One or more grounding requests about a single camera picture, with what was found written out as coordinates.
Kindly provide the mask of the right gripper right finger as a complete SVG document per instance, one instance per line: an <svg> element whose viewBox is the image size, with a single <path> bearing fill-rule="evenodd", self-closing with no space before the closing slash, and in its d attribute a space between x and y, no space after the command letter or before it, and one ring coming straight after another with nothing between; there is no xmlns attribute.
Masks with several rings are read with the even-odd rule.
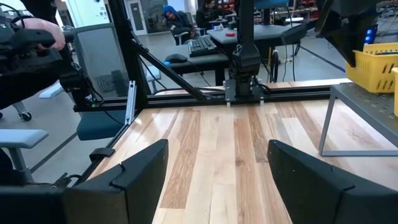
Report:
<svg viewBox="0 0 398 224"><path fill-rule="evenodd" d="M352 182L338 177L333 165L275 139L269 141L267 158L292 223L335 222Z"/></svg>

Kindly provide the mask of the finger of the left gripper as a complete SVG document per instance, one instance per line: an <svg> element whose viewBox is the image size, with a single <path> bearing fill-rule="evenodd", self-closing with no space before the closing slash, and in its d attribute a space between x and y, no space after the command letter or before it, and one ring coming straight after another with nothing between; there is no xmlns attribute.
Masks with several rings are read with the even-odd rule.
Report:
<svg viewBox="0 0 398 224"><path fill-rule="evenodd" d="M361 30L359 32L336 30L328 36L329 43L335 47L350 67L356 66L354 51L361 52L365 45L373 44L374 39L374 30Z"/></svg>

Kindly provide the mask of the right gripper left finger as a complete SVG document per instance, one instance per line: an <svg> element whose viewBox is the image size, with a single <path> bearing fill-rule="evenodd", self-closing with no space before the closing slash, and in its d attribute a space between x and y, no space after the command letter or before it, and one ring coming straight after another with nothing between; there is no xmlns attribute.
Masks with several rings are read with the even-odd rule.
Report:
<svg viewBox="0 0 398 224"><path fill-rule="evenodd" d="M65 223L151 223L164 186L169 142L160 139L65 192Z"/></svg>

